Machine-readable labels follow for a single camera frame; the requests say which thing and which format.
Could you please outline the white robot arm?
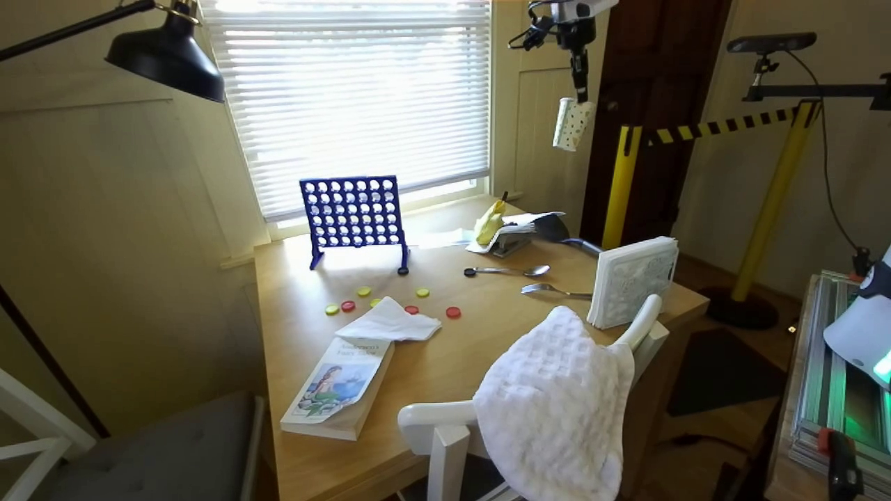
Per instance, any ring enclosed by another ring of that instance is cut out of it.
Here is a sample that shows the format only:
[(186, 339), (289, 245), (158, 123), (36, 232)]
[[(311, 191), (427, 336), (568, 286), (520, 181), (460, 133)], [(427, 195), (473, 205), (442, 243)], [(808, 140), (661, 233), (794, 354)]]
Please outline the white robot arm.
[(534, 51), (555, 38), (570, 53), (570, 77), (576, 99), (588, 99), (588, 44), (597, 38), (597, 16), (616, 7), (619, 0), (529, 0), (529, 24), (516, 34), (510, 51)]

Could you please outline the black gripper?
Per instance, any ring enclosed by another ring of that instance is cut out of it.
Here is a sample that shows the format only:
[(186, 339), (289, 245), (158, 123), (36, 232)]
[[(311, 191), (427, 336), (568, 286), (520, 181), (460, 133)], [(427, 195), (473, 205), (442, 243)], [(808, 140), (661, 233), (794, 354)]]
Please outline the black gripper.
[(584, 104), (590, 98), (584, 48), (597, 38), (597, 0), (529, 0), (526, 19), (529, 24), (506, 48), (534, 51), (555, 35), (570, 53), (576, 104)]

